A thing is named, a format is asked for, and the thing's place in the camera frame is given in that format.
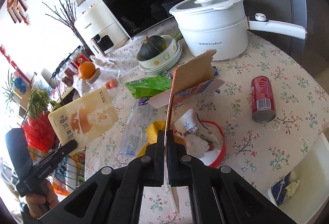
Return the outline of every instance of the hand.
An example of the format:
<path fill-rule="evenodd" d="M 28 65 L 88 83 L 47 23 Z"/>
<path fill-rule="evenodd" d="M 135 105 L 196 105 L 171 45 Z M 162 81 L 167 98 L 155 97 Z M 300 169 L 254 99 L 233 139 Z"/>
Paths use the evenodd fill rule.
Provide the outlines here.
<path fill-rule="evenodd" d="M 46 180 L 46 186 L 49 189 L 47 198 L 45 196 L 34 193 L 25 196 L 27 206 L 30 210 L 30 215 L 34 218 L 39 218 L 43 215 L 39 204 L 44 204 L 46 201 L 48 201 L 49 207 L 51 209 L 60 203 L 49 180 Z"/>

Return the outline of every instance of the pumpkin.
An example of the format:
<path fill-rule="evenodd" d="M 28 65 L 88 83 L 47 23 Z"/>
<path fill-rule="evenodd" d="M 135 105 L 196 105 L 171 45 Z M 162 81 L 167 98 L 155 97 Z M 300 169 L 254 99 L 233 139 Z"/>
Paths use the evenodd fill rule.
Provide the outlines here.
<path fill-rule="evenodd" d="M 92 62 L 84 62 L 79 66 L 78 76 L 81 79 L 89 79 L 95 73 L 96 67 Z"/>
<path fill-rule="evenodd" d="M 158 56 L 166 48 L 166 41 L 161 36 L 145 37 L 144 43 L 140 48 L 140 55 L 147 61 Z"/>

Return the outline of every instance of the table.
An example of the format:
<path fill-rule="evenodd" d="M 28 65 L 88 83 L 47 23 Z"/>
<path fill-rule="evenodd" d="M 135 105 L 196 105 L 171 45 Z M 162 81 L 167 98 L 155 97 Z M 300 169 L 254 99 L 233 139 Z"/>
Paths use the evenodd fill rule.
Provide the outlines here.
<path fill-rule="evenodd" d="M 174 35 L 177 31 L 177 23 L 169 19 L 110 53 L 109 59 L 120 67 L 121 83 L 145 76 L 136 54 L 146 35 Z M 184 41 L 181 45 L 183 52 L 177 65 L 193 57 Z M 315 143 L 329 118 L 329 96 L 291 57 L 252 33 L 248 33 L 244 53 L 212 65 L 218 69 L 218 78 L 225 81 L 221 93 L 196 95 L 174 106 L 172 121 L 196 107 L 201 118 L 218 123 L 227 140 L 221 165 L 231 166 L 264 193 L 289 173 Z M 250 83 L 258 75 L 271 80 L 277 112 L 273 121 L 263 124 L 251 119 Z M 131 94 L 120 85 L 114 99 L 119 121 L 88 145 L 86 178 L 105 165 L 118 168 L 131 160 L 119 155 L 118 148 L 132 102 Z M 166 111 L 166 107 L 159 108 L 154 120 L 164 120 Z M 161 188 L 145 188 L 140 223 L 192 223 L 188 190 L 179 187 L 177 191 L 180 212 L 175 210 L 168 182 Z"/>

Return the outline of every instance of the red plastic bag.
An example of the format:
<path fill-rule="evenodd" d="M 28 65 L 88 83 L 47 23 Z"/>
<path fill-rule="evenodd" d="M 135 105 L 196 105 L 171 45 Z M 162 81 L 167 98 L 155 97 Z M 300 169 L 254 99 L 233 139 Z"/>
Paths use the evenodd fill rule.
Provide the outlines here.
<path fill-rule="evenodd" d="M 22 125 L 27 144 L 46 153 L 58 142 L 48 114 L 40 113 L 37 119 L 28 118 L 27 123 Z"/>

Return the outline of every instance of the green pumpkin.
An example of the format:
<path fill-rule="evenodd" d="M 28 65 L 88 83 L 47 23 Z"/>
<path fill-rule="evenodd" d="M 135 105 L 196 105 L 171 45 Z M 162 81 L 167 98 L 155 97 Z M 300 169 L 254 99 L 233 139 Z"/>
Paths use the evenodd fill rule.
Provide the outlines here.
<path fill-rule="evenodd" d="M 166 48 L 166 41 L 161 36 L 145 37 L 144 43 L 140 48 L 140 55 L 147 61 L 158 56 Z"/>

